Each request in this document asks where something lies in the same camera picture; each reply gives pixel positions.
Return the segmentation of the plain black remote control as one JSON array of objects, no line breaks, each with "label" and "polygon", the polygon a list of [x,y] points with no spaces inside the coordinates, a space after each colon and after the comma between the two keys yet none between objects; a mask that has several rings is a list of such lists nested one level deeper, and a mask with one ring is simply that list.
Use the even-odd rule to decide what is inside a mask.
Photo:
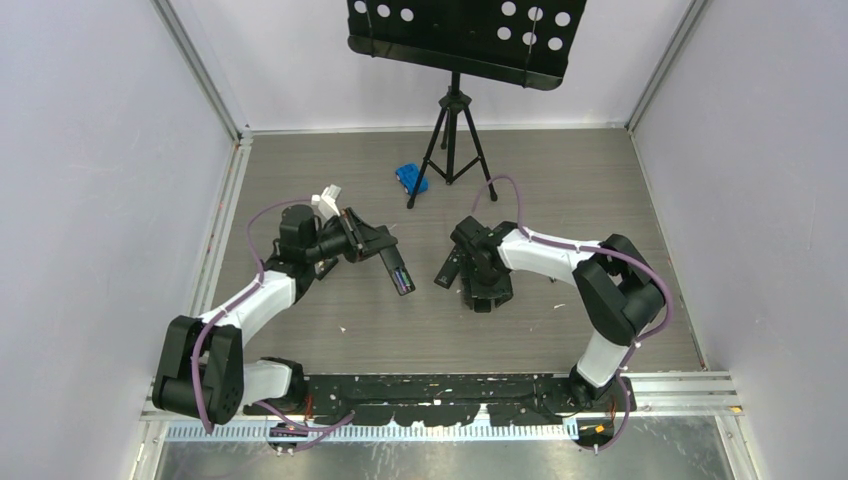
[{"label": "plain black remote control", "polygon": [[415,291],[416,287],[396,246],[380,251],[380,257],[399,296]]}]

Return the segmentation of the blue purple battery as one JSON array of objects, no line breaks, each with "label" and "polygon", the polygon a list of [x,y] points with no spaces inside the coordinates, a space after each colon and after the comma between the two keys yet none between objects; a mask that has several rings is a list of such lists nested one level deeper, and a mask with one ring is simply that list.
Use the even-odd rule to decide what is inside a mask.
[{"label": "blue purple battery", "polygon": [[397,289],[398,294],[399,294],[400,296],[403,296],[403,295],[405,295],[407,292],[405,292],[405,291],[403,290],[403,287],[402,287],[402,285],[401,285],[401,283],[400,283],[400,279],[399,279],[399,276],[398,276],[398,273],[397,273],[398,269],[399,269],[399,268],[396,268],[396,269],[394,269],[394,270],[392,271],[393,281],[395,282],[395,286],[396,286],[396,289]]}]

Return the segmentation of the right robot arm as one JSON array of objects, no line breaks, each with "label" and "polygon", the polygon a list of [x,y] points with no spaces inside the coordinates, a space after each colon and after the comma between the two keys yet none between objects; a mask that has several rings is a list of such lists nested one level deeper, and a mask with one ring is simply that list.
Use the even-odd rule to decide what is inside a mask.
[{"label": "right robot arm", "polygon": [[513,297],[511,275],[531,272],[575,287],[593,333],[569,374],[571,397],[596,410],[626,365],[646,327],[670,312],[667,285],[633,243],[618,234],[578,242],[540,234],[513,221],[490,228],[468,216],[450,234],[453,248],[434,282],[449,288],[461,282],[464,304],[488,313]]}]

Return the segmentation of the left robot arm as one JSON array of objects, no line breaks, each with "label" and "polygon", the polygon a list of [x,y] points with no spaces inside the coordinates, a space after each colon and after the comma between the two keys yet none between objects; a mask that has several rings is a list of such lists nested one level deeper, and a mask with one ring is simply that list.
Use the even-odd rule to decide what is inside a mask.
[{"label": "left robot arm", "polygon": [[380,256],[399,295],[415,289],[387,226],[368,224],[352,208],[319,215],[302,199],[275,207],[281,219],[272,252],[254,259],[257,273],[248,285],[200,316],[176,317],[166,330],[151,401],[159,410],[200,420],[206,431],[245,407],[284,414],[305,407],[308,382],[300,363],[275,357],[246,363],[244,348],[336,261]]}]

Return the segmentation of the black remote with buttons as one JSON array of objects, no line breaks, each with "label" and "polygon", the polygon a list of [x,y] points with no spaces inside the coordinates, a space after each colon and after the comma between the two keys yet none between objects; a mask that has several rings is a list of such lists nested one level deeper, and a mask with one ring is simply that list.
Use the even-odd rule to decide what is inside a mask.
[{"label": "black remote with buttons", "polygon": [[434,278],[434,283],[444,289],[451,287],[461,270],[463,251],[455,245]]}]

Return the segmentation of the blue toy car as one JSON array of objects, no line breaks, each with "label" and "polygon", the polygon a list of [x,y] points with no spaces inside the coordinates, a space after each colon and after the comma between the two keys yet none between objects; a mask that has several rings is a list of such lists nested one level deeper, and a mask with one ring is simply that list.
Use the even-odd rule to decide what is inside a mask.
[{"label": "blue toy car", "polygon": [[[412,196],[413,189],[418,182],[418,177],[420,176],[419,166],[415,163],[408,163],[400,166],[395,170],[395,176],[399,183],[403,186],[405,193],[408,196]],[[421,194],[426,192],[428,189],[429,182],[426,177],[423,177],[418,186],[417,193]]]}]

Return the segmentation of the black music stand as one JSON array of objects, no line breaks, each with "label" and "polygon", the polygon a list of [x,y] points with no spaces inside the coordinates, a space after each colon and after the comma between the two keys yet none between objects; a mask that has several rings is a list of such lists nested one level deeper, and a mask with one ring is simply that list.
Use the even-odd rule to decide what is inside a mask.
[{"label": "black music stand", "polygon": [[584,1],[349,1],[348,46],[360,55],[444,70],[451,80],[415,183],[413,208],[424,174],[447,184],[466,173],[455,167],[458,118],[465,117],[478,165],[493,178],[461,89],[463,76],[552,91],[564,80]]}]

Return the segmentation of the black square frame box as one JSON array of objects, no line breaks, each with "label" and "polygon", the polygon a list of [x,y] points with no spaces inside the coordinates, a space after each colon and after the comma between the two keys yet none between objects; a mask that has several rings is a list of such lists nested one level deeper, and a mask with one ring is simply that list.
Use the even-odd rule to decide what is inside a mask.
[{"label": "black square frame box", "polygon": [[337,258],[322,260],[315,264],[315,279],[322,281],[338,264]]}]

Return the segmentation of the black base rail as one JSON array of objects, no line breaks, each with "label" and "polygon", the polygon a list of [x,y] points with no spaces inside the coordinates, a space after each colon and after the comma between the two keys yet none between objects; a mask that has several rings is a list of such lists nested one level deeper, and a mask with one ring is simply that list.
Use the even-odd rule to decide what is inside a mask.
[{"label": "black base rail", "polygon": [[554,374],[311,375],[266,402],[284,414],[307,413],[332,425],[353,413],[356,426],[466,426],[481,413],[497,427],[559,424],[580,413],[608,419],[636,407],[631,383],[600,391]]}]

